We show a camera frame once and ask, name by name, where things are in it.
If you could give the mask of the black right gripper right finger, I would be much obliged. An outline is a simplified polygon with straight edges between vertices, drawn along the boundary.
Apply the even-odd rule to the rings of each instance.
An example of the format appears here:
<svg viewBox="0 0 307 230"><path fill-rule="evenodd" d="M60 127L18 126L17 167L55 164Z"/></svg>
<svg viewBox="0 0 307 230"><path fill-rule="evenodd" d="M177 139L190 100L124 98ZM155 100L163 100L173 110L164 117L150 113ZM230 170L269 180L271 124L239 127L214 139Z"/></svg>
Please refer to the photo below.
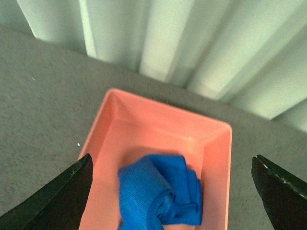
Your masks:
<svg viewBox="0 0 307 230"><path fill-rule="evenodd" d="M307 183L262 155L252 158L252 178L275 230L307 228Z"/></svg>

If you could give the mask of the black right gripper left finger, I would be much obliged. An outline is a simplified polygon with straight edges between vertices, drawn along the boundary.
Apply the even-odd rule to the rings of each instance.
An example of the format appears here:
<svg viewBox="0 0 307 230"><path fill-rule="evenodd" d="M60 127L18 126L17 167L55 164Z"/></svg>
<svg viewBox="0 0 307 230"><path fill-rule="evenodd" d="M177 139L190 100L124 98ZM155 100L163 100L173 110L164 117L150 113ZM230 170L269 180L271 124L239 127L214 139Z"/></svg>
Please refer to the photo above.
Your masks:
<svg viewBox="0 0 307 230"><path fill-rule="evenodd" d="M2 230L77 230L93 181L86 154L28 199L3 214Z"/></svg>

